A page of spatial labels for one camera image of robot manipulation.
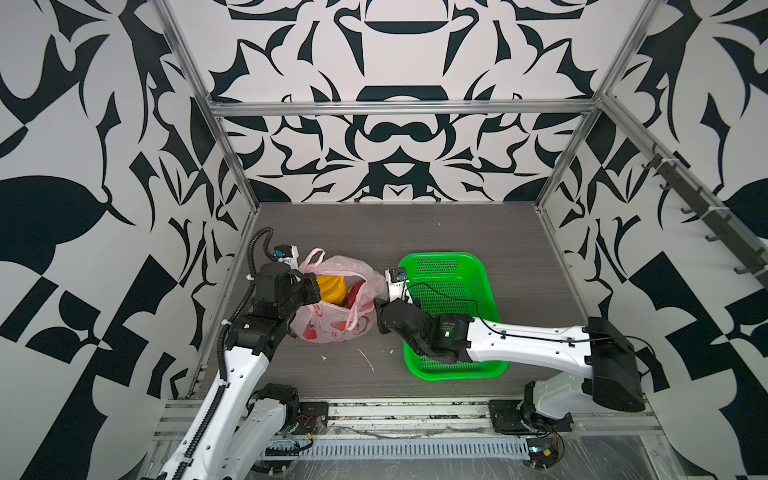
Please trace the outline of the green plastic basket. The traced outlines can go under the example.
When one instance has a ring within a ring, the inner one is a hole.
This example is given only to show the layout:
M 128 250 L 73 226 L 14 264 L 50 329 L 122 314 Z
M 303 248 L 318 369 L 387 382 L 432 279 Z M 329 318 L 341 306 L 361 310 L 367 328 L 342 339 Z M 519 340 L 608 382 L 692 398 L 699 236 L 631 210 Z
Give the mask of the green plastic basket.
M 468 314 L 487 322 L 500 321 L 486 269 L 477 257 L 463 252 L 412 253 L 400 260 L 409 292 L 432 316 Z M 441 364 L 403 346 L 405 365 L 423 381 L 494 379 L 508 368 L 503 361 Z

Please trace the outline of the pink knotted plastic bag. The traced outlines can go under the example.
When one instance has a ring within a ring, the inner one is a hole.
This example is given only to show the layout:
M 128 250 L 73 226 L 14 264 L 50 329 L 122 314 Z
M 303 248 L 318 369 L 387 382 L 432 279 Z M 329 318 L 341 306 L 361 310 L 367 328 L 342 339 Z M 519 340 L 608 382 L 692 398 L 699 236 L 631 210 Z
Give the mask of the pink knotted plastic bag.
M 302 273 L 358 277 L 364 281 L 350 309 L 324 302 L 301 307 L 290 325 L 290 332 L 309 343 L 325 344 L 359 338 L 373 329 L 377 316 L 375 302 L 388 298 L 385 277 L 362 260 L 346 256 L 328 257 L 321 248 L 313 249 L 299 265 Z

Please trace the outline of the yellow banana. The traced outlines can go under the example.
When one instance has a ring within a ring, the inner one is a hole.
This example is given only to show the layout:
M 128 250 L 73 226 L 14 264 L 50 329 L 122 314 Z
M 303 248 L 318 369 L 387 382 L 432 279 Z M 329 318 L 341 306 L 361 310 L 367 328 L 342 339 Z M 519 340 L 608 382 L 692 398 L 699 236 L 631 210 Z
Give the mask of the yellow banana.
M 321 275 L 316 278 L 324 302 L 350 309 L 364 281 L 358 277 Z

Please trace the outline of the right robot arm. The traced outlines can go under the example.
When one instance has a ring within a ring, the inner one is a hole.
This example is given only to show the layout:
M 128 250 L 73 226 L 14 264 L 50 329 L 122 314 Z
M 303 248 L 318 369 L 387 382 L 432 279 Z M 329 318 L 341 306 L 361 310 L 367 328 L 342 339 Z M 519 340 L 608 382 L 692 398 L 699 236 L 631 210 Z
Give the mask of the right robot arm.
M 415 354 L 444 365 L 501 361 L 552 369 L 556 376 L 526 385 L 523 400 L 497 421 L 504 433 L 552 432 L 572 413 L 645 409 L 633 345 L 609 321 L 538 328 L 488 322 L 479 315 L 431 316 L 413 301 L 378 305 L 378 327 Z

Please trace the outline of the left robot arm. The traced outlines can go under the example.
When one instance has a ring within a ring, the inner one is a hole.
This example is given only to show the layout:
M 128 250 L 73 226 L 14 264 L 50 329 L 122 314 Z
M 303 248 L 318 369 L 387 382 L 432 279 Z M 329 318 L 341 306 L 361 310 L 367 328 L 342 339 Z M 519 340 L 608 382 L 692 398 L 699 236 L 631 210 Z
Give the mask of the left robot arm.
M 295 388 L 256 386 L 290 323 L 321 295 L 313 274 L 294 261 L 252 268 L 249 287 L 216 341 L 218 377 L 158 479 L 244 479 L 272 437 L 298 412 Z

